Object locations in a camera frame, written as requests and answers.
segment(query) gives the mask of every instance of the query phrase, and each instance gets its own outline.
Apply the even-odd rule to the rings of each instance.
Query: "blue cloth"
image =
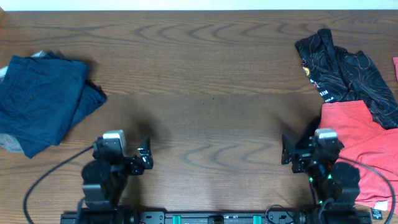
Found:
[[[27,157],[59,145],[66,133],[105,101],[86,80],[88,66],[63,60],[13,56],[0,84],[0,133],[15,136]]]

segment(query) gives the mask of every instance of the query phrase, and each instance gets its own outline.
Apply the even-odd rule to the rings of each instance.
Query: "red t-shirt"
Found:
[[[323,104],[320,128],[331,128],[337,132],[338,139],[345,146],[340,156],[375,168],[387,177],[398,193],[398,128],[383,129],[373,121],[362,100]],[[377,202],[388,201],[390,210],[392,198],[388,185],[371,171],[354,166],[361,175],[361,193],[355,202],[374,207]]]

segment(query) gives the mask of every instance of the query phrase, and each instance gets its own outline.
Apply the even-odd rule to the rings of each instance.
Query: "wooden table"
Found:
[[[153,136],[154,169],[130,178],[124,203],[170,211],[311,203],[306,175],[280,164],[282,132],[302,133],[322,104],[294,43],[331,28],[335,45],[365,51],[398,96],[397,18],[398,11],[7,12],[0,66],[14,54],[59,50],[90,63],[108,101],[33,159],[0,151],[0,223],[26,223],[30,185],[111,129],[126,132],[132,152]],[[29,199],[36,223],[76,209],[80,171],[92,159],[86,153],[37,186]]]

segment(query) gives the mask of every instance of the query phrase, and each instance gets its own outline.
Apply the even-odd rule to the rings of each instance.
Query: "wire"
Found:
[[[271,205],[268,209],[267,209],[267,211],[266,211],[266,218],[268,218],[268,211],[269,211],[269,209],[270,208],[272,208],[272,207],[275,207],[275,206],[278,206],[278,207],[281,207],[281,208],[284,208],[283,206],[281,206],[281,205]],[[289,212],[286,212],[286,214],[293,220],[293,222],[294,222],[294,218],[293,218],[293,216],[291,215],[291,214],[289,214]]]
[[[388,185],[388,187],[390,188],[390,191],[391,191],[392,205],[391,205],[390,213],[388,214],[388,217],[387,217],[387,219],[386,219],[386,222],[384,222],[384,224],[390,223],[391,220],[392,220],[392,216],[393,216],[393,214],[394,214],[394,210],[396,209],[396,193],[395,193],[394,188],[392,187],[391,183],[388,181],[388,179],[387,179],[386,177],[384,177],[384,176],[383,176],[379,171],[377,171],[375,168],[373,168],[373,167],[371,167],[371,166],[368,166],[368,165],[366,165],[366,164],[363,164],[362,162],[357,162],[357,161],[354,161],[354,160],[352,160],[352,159],[348,159],[348,158],[345,158],[345,157],[337,156],[337,155],[331,154],[331,153],[329,153],[329,152],[326,152],[326,153],[329,154],[330,156],[335,157],[336,159],[337,159],[337,158],[340,158],[340,159],[343,159],[343,160],[346,160],[346,161],[355,163],[355,164],[357,164],[357,165],[359,165],[359,166],[362,166],[362,167],[366,168],[367,170],[370,170],[371,172],[375,173],[375,174],[378,175],[379,177],[381,177],[381,178],[387,183],[387,185]]]
[[[326,199],[325,202],[322,204],[322,206],[321,206],[321,208],[319,209],[319,212],[318,212],[318,220],[319,220],[320,223],[323,223],[323,220],[322,220],[322,213],[323,213],[323,211],[325,210],[325,207],[328,205],[329,202],[334,202],[334,201],[335,201],[335,200],[334,200],[333,198],[328,198],[328,199]]]
[[[83,206],[83,202],[86,200],[86,198],[80,199],[79,203],[77,203],[77,215],[76,215],[76,223],[79,224],[80,222],[80,213],[81,213],[81,208]]]
[[[30,189],[26,192],[25,194],[25,198],[24,198],[24,214],[25,217],[27,219],[27,221],[30,224],[34,224],[34,222],[32,221],[32,219],[30,218],[29,212],[27,211],[27,199],[29,198],[29,195],[32,193],[32,191],[35,189],[35,187],[37,186],[37,184],[39,184],[44,178],[46,178],[46,176],[48,176],[49,174],[51,174],[52,172],[54,172],[55,170],[57,170],[59,167],[67,164],[68,162],[70,162],[71,160],[73,160],[74,158],[82,155],[83,153],[89,151],[90,149],[92,149],[93,146],[90,146],[88,148],[86,148],[85,150],[79,152],[78,154],[72,156],[71,158],[59,163],[58,165],[56,165],[55,167],[53,167],[52,169],[50,169],[49,171],[47,171],[45,174],[43,174],[39,179],[36,180],[36,182],[34,184],[32,184],[32,186],[30,186]]]
[[[311,189],[311,195],[312,195],[312,203],[314,205],[316,205],[317,204],[317,199],[316,199],[315,191],[314,191],[314,189],[312,187],[312,182],[311,181],[310,181],[310,189]]]

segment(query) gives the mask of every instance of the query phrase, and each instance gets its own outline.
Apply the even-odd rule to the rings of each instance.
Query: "green connector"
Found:
[[[173,216],[173,224],[181,224],[181,216],[174,215]]]
[[[253,224],[261,224],[261,216],[253,215]]]

